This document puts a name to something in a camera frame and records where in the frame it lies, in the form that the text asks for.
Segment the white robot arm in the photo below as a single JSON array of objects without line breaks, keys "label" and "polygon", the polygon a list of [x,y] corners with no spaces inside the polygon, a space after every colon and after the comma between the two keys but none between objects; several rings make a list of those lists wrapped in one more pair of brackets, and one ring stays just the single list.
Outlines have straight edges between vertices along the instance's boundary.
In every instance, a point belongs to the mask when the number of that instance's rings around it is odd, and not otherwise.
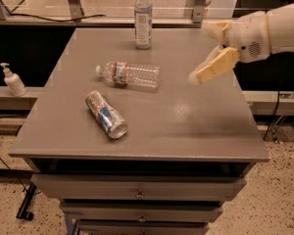
[{"label": "white robot arm", "polygon": [[271,54],[294,53],[294,3],[236,20],[207,22],[202,29],[219,45],[189,74],[193,85],[233,70],[238,62],[253,63]]}]

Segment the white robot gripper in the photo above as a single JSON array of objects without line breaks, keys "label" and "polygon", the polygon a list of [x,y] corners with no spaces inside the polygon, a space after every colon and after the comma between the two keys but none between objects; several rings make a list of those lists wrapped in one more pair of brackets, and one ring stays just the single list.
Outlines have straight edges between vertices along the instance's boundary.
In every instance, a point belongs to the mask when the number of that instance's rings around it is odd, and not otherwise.
[{"label": "white robot gripper", "polygon": [[207,82],[234,69],[241,63],[265,60],[270,55],[268,17],[263,11],[243,16],[235,21],[205,22],[203,31],[225,48],[215,47],[206,60],[191,74],[188,80],[193,85]]}]

